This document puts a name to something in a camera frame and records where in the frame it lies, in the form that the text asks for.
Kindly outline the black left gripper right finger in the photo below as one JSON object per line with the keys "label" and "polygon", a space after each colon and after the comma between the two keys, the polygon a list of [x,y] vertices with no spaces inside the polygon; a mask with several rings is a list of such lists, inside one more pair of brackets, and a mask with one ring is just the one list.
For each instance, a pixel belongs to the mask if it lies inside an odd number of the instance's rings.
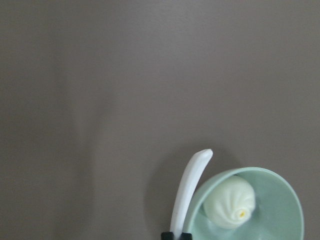
{"label": "black left gripper right finger", "polygon": [[191,233],[185,233],[185,232],[183,232],[183,233],[180,235],[179,240],[193,240],[193,236],[192,236]]}

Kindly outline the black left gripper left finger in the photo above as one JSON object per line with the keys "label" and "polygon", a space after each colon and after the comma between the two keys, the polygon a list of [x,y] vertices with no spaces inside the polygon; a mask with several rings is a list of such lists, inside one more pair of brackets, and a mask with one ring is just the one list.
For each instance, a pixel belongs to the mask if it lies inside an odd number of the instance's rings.
{"label": "black left gripper left finger", "polygon": [[170,231],[162,232],[160,237],[161,240],[174,240],[174,233]]}

